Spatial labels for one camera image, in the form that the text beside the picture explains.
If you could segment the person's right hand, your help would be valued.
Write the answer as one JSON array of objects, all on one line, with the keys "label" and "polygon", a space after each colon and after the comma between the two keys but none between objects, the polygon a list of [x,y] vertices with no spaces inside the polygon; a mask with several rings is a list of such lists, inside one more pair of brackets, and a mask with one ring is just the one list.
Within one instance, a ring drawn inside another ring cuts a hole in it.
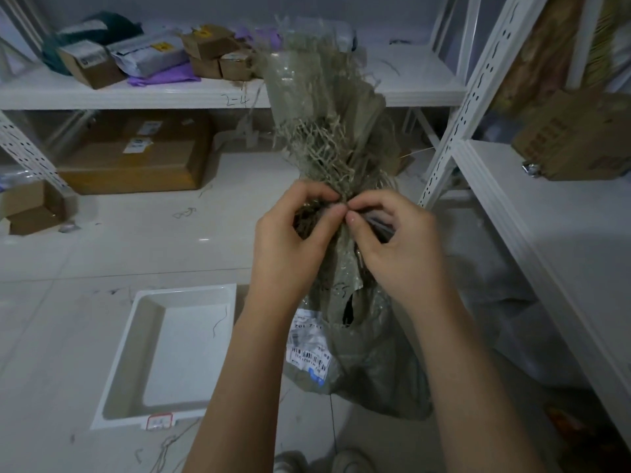
[{"label": "person's right hand", "polygon": [[348,208],[348,212],[359,214],[369,208],[382,210],[394,228],[390,240],[381,243],[378,266],[367,267],[410,317],[462,313],[433,214],[392,190],[365,191],[349,200]]}]

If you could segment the person's left hand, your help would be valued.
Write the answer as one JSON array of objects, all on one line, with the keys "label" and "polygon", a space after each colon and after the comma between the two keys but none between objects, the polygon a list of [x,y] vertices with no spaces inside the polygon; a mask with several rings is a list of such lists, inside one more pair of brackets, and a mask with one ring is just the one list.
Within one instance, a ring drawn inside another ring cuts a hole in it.
[{"label": "person's left hand", "polygon": [[310,200],[332,204],[340,196],[324,183],[299,180],[258,220],[248,302],[261,311],[291,318],[309,292],[324,256],[305,256],[293,223]]}]

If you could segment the grey-green woven sack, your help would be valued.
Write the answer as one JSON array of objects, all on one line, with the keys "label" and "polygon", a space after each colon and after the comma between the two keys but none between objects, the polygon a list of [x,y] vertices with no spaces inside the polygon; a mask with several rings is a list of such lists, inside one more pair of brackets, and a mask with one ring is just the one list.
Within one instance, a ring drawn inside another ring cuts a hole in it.
[{"label": "grey-green woven sack", "polygon": [[[257,46],[275,123],[301,179],[340,202],[394,187],[401,150],[383,95],[366,81],[336,29],[318,19],[278,22],[280,46]],[[334,234],[288,337],[284,374],[305,392],[338,395],[369,411],[423,421],[427,377],[392,299],[368,271],[345,224]]]}]

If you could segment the person's left forearm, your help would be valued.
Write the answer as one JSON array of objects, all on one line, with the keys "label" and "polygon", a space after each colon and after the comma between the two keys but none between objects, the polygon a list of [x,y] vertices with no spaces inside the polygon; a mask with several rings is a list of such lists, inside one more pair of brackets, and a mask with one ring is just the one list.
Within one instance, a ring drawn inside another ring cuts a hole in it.
[{"label": "person's left forearm", "polygon": [[272,473],[288,332],[304,296],[250,286],[182,473]]}]

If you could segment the person's right forearm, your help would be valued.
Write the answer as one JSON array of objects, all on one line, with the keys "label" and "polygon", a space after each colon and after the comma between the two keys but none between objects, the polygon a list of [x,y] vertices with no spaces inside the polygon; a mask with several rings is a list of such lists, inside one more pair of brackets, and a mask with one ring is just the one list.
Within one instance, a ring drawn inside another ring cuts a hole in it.
[{"label": "person's right forearm", "polygon": [[392,297],[422,349],[448,473],[546,473],[457,291]]}]

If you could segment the white plastic sack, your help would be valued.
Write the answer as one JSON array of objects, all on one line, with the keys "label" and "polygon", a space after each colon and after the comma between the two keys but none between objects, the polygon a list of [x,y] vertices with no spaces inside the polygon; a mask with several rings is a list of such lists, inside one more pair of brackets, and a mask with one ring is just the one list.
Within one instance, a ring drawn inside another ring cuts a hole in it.
[{"label": "white plastic sack", "polygon": [[456,286],[485,343],[544,387],[592,389],[479,203],[441,200],[434,213]]}]

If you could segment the small cardboard box white label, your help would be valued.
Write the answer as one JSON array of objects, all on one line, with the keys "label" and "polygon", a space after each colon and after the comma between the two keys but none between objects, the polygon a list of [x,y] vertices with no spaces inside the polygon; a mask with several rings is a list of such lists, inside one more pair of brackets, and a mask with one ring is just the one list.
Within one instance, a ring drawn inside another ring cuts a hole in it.
[{"label": "small cardboard box white label", "polygon": [[242,48],[225,54],[218,59],[222,79],[233,82],[247,82],[257,78],[253,68],[254,51]]}]

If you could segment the white plastic tray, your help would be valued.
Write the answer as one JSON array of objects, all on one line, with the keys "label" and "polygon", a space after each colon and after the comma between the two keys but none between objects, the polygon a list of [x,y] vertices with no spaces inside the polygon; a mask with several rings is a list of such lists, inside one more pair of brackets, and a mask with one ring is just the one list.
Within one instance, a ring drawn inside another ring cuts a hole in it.
[{"label": "white plastic tray", "polygon": [[91,430],[201,418],[232,336],[237,284],[138,291]]}]

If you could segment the large flat cardboard box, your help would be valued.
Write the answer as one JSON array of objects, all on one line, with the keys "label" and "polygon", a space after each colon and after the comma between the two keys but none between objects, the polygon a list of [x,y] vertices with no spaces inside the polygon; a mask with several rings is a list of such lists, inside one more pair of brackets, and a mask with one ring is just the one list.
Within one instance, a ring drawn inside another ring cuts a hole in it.
[{"label": "large flat cardboard box", "polygon": [[103,110],[57,171],[80,195],[197,190],[215,132],[207,110]]}]

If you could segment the small plain cardboard box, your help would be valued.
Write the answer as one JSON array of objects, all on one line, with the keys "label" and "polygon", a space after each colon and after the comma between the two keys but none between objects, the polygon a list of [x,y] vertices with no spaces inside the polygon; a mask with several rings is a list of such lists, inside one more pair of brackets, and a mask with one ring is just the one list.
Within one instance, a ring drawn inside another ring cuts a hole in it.
[{"label": "small plain cardboard box", "polygon": [[193,56],[189,56],[189,62],[193,74],[196,77],[204,79],[222,79],[222,70],[218,58],[201,60]]}]

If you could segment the white metal shelf rack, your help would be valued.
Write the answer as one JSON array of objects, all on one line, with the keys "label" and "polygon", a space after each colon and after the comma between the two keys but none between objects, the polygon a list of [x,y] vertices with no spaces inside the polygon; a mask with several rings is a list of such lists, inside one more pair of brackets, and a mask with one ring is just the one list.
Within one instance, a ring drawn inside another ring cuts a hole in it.
[{"label": "white metal shelf rack", "polygon": [[472,140],[547,1],[503,4],[418,203],[460,169],[631,449],[631,182],[535,179],[509,145]]},{"label": "white metal shelf rack", "polygon": [[[469,0],[0,0],[0,28],[29,45],[44,30],[114,11],[144,29],[217,23],[248,29],[298,16],[347,21],[356,30],[367,74],[391,108],[455,107],[481,50],[482,3]],[[244,87],[204,79],[132,87],[126,81],[92,89],[39,61],[0,82],[0,111],[225,110],[243,115],[268,108],[260,80]]]}]

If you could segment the small cardboard box yellow sticker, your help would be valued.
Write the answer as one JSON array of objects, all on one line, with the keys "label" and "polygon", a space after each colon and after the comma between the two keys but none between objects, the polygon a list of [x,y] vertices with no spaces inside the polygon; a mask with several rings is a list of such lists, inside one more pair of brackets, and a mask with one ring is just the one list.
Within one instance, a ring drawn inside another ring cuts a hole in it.
[{"label": "small cardboard box yellow sticker", "polygon": [[233,31],[214,24],[193,27],[179,37],[186,54],[197,60],[213,60],[240,48]]}]

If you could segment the purple plastic parcel bag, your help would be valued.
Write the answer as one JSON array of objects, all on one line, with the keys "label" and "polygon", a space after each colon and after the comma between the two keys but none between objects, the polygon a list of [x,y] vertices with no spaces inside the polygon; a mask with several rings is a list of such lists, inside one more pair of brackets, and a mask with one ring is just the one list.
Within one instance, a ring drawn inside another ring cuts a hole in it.
[{"label": "purple plastic parcel bag", "polygon": [[147,78],[128,77],[127,83],[134,87],[161,86],[166,84],[177,84],[185,82],[200,82],[201,78],[196,76],[190,62],[170,67],[164,71],[157,72]]}]

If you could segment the person's right shoe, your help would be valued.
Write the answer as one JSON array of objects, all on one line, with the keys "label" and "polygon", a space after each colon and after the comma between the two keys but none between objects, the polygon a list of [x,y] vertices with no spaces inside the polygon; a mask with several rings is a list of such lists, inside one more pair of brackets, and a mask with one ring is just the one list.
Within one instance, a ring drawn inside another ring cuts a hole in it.
[{"label": "person's right shoe", "polygon": [[355,448],[336,453],[330,473],[377,473],[372,461]]}]

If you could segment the person's shoe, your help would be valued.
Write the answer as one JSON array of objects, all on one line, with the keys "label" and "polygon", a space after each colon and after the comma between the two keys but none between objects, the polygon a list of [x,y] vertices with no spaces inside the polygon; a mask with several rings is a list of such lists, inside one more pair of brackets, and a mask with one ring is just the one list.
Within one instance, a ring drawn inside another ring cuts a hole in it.
[{"label": "person's shoe", "polygon": [[282,452],[274,457],[272,473],[308,473],[309,465],[301,452]]},{"label": "person's shoe", "polygon": [[330,473],[377,473],[372,461],[355,448],[336,453]]}]

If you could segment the person's left shoe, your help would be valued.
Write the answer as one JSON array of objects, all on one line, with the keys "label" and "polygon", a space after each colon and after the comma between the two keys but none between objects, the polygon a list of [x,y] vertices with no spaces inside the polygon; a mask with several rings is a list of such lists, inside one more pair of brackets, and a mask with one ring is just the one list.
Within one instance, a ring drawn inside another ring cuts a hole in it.
[{"label": "person's left shoe", "polygon": [[309,465],[301,452],[282,452],[274,457],[272,473],[308,473]]}]

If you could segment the printed brown cardboard box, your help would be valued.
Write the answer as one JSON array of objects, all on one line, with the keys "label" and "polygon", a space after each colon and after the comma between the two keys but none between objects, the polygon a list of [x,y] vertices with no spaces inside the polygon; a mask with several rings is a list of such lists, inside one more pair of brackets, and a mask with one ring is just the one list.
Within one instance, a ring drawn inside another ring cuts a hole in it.
[{"label": "printed brown cardboard box", "polygon": [[631,173],[631,94],[600,85],[557,90],[511,144],[550,181],[614,180]]}]

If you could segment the grey plastic parcel bag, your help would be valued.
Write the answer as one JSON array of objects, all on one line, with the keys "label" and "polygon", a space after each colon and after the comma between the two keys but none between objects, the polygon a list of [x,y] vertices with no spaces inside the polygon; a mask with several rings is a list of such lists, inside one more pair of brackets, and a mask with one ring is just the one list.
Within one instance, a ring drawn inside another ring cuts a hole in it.
[{"label": "grey plastic parcel bag", "polygon": [[125,75],[149,78],[188,61],[180,31],[161,30],[106,46]]}]

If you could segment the brown wrapped package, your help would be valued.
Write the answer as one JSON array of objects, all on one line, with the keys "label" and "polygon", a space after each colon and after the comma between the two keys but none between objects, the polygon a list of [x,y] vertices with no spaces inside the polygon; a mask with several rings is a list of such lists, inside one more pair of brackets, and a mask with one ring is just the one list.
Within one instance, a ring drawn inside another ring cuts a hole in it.
[{"label": "brown wrapped package", "polygon": [[584,1],[547,1],[495,95],[492,111],[526,119],[565,86]]}]

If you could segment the labelled brown cardboard box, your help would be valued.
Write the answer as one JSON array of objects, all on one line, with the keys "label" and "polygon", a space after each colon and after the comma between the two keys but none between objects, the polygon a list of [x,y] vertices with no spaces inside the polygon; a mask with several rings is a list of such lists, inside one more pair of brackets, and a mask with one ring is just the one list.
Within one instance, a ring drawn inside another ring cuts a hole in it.
[{"label": "labelled brown cardboard box", "polygon": [[102,89],[126,79],[106,47],[82,40],[57,49],[70,74],[92,89]]}]

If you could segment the small open cardboard box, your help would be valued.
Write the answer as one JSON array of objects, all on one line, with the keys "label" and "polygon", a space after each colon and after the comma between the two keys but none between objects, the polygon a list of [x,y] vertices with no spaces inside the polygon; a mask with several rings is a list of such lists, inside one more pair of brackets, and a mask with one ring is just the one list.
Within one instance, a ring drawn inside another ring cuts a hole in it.
[{"label": "small open cardboard box", "polygon": [[25,237],[57,228],[78,230],[73,206],[50,182],[39,180],[0,192],[0,238]]}]

